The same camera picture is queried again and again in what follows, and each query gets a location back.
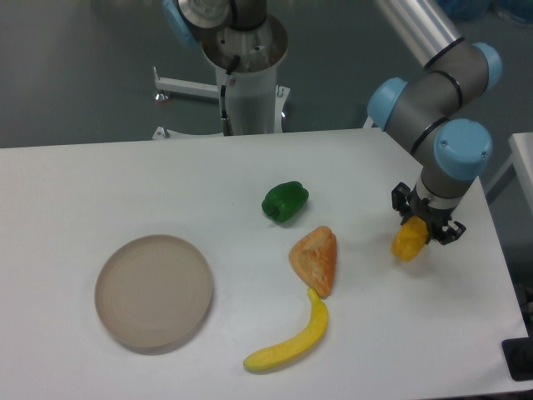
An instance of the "plastic toy food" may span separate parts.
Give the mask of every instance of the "plastic toy food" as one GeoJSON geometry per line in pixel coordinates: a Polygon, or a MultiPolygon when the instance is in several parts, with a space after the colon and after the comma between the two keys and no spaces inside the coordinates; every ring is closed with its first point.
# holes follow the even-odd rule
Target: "plastic toy food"
{"type": "Polygon", "coordinates": [[[328,319],[326,304],[311,287],[307,294],[311,300],[311,318],[306,328],[285,342],[252,353],[243,363],[247,369],[259,372],[279,367],[311,349],[324,336],[328,319]]]}
{"type": "Polygon", "coordinates": [[[284,223],[303,207],[308,198],[309,192],[301,183],[292,181],[272,188],[261,207],[269,218],[277,223],[284,223]]]}
{"type": "Polygon", "coordinates": [[[410,261],[426,245],[430,233],[427,225],[417,216],[404,223],[392,241],[392,254],[402,261],[410,261]]]}
{"type": "Polygon", "coordinates": [[[294,245],[289,261],[298,276],[321,298],[333,289],[336,267],[336,236],[328,227],[318,227],[294,245]]]}

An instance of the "green bell pepper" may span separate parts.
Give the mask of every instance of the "green bell pepper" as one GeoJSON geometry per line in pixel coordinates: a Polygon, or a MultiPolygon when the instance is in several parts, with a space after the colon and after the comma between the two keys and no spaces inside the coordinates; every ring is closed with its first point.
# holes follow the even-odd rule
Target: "green bell pepper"
{"type": "Polygon", "coordinates": [[[277,223],[284,223],[303,207],[308,198],[309,192],[301,183],[291,181],[272,188],[261,207],[269,218],[277,223]]]}

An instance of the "silver cylinder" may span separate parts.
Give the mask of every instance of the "silver cylinder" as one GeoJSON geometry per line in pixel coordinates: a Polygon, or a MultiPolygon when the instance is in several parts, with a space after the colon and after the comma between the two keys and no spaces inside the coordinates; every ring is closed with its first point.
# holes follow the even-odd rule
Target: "silver cylinder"
{"type": "Polygon", "coordinates": [[[260,27],[250,31],[227,27],[203,41],[202,46],[215,67],[219,90],[227,80],[226,71],[234,57],[240,58],[225,96],[233,134],[273,133],[277,68],[288,46],[281,22],[269,15],[260,27]]]}
{"type": "Polygon", "coordinates": [[[435,0],[376,0],[376,5],[422,66],[461,37],[435,0]]]}

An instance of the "round plate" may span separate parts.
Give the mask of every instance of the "round plate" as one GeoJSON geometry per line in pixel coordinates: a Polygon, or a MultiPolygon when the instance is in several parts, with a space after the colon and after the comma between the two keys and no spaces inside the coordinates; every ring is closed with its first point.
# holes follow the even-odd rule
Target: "round plate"
{"type": "Polygon", "coordinates": [[[186,337],[207,311],[212,290],[209,265],[194,246],[154,235],[109,258],[94,297],[98,316],[115,338],[148,349],[186,337]]]}

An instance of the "metal pole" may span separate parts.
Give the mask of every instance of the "metal pole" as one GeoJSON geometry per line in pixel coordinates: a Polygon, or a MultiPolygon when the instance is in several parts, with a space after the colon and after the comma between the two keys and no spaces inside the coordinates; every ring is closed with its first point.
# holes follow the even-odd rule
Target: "metal pole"
{"type": "Polygon", "coordinates": [[[422,66],[461,39],[435,0],[376,0],[376,5],[422,66]]]}

